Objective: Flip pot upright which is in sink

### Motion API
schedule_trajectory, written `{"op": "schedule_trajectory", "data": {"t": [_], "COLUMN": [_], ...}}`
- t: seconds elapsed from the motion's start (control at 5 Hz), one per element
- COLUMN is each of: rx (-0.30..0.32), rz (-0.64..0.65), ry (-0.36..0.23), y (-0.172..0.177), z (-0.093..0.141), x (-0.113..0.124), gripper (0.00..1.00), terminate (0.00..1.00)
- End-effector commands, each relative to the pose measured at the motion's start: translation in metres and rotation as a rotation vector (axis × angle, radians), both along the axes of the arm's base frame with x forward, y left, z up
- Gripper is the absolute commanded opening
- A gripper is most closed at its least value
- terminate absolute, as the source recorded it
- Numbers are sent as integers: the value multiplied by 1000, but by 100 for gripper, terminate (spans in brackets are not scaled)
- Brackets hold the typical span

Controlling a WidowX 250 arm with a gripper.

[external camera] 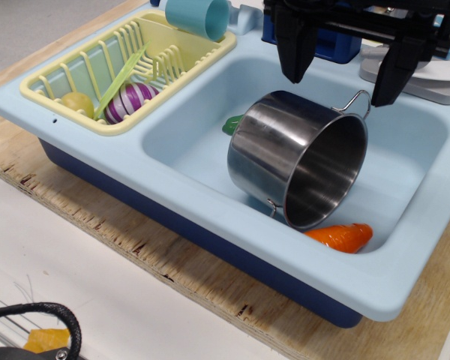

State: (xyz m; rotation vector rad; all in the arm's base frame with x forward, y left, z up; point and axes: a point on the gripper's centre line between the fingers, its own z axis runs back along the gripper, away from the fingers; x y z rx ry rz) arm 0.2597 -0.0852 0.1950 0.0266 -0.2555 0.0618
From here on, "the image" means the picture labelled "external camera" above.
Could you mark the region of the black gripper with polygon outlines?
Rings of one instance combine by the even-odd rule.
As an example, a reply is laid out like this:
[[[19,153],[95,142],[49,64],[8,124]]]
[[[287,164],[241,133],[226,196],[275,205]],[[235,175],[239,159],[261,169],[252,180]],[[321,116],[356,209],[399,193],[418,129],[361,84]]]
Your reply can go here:
[[[450,1],[265,1],[283,75],[300,83],[326,29],[389,44],[371,104],[392,105],[419,62],[450,48]]]

